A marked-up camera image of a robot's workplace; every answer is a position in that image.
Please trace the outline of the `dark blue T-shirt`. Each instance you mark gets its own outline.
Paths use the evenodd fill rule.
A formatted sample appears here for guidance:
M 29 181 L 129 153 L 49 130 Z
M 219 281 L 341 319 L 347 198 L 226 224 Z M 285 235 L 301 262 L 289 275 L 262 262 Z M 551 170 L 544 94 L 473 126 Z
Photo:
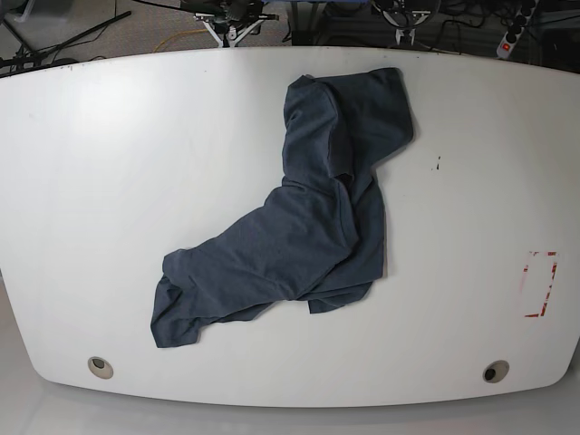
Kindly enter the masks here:
M 412 140 L 401 71 L 302 76 L 284 106 L 284 175 L 264 204 L 199 246 L 166 255 L 150 330 L 159 348 L 196 343 L 281 301 L 323 314 L 362 300 L 385 266 L 376 166 Z

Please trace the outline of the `left table grommet hole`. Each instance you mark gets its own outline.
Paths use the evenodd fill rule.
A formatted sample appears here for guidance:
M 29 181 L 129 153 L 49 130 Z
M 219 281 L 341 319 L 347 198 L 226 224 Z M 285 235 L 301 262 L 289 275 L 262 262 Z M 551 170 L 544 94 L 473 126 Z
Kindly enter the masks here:
M 100 379 L 109 380 L 114 374 L 112 365 L 101 357 L 89 358 L 87 365 L 90 372 Z

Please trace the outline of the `table grommet hole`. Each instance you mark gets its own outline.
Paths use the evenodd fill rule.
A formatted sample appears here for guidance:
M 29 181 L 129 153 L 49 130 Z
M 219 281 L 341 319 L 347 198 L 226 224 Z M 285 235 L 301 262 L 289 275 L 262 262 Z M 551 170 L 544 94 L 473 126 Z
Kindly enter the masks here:
M 87 365 L 90 372 L 100 379 L 109 380 L 114 374 L 112 365 L 101 357 L 89 358 Z
M 499 360 L 489 364 L 482 373 L 482 378 L 487 383 L 498 383 L 504 380 L 509 372 L 507 361 Z

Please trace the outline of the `red tape rectangle marking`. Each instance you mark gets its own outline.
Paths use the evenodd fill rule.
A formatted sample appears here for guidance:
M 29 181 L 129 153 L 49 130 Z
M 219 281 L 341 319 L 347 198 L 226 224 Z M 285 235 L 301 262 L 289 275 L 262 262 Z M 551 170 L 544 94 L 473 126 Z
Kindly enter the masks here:
M 545 315 L 552 293 L 558 253 L 556 251 L 530 251 L 520 282 L 520 311 L 525 318 Z

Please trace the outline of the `right table grommet hole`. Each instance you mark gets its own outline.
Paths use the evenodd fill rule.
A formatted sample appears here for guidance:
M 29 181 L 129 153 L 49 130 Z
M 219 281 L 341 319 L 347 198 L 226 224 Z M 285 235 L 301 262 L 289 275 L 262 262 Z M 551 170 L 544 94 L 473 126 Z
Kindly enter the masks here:
M 498 383 L 504 380 L 509 372 L 507 361 L 499 360 L 489 364 L 482 373 L 482 378 L 487 383 Z

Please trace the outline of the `white power strip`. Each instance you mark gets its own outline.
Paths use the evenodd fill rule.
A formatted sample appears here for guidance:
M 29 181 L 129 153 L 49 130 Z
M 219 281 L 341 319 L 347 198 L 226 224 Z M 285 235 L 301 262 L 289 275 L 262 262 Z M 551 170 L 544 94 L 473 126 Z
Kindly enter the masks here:
M 533 12 L 533 8 L 522 7 L 516 14 L 496 50 L 499 59 L 506 60 L 512 54 L 518 40 L 528 25 Z

